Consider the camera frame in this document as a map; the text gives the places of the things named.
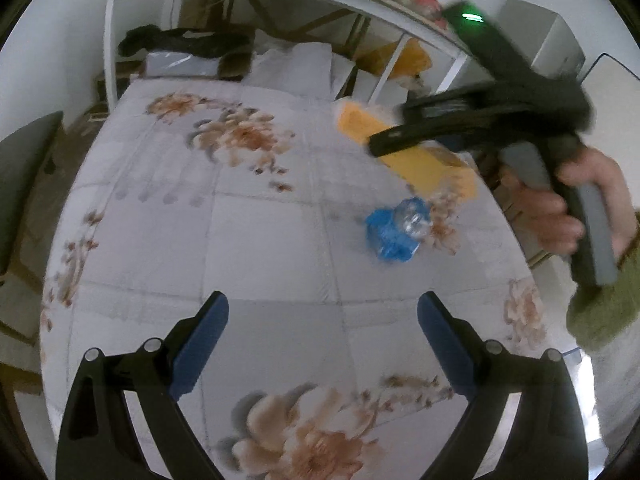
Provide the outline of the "green sleeve forearm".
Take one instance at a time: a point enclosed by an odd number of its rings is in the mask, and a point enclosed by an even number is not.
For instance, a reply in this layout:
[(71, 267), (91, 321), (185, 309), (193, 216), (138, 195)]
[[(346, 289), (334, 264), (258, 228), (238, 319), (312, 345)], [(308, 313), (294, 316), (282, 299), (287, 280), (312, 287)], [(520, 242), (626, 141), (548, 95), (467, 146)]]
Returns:
[(612, 285), (578, 286), (570, 300), (566, 326), (588, 353), (626, 341), (639, 328), (639, 234), (618, 262)]

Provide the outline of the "right hand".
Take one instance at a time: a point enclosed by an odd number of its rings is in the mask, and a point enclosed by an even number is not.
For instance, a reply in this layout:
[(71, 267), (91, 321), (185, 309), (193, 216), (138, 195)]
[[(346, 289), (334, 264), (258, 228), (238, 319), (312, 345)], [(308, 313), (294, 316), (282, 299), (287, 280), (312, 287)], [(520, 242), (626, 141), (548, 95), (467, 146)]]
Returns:
[(501, 171), (501, 183), (509, 189), (526, 228), (542, 249), (561, 256), (573, 255), (587, 234), (577, 189), (596, 186), (608, 216), (614, 257), (623, 258), (639, 235), (639, 222), (617, 162), (594, 148), (584, 148), (577, 158), (559, 166), (556, 180), (554, 190), (537, 190), (521, 181), (511, 167)]

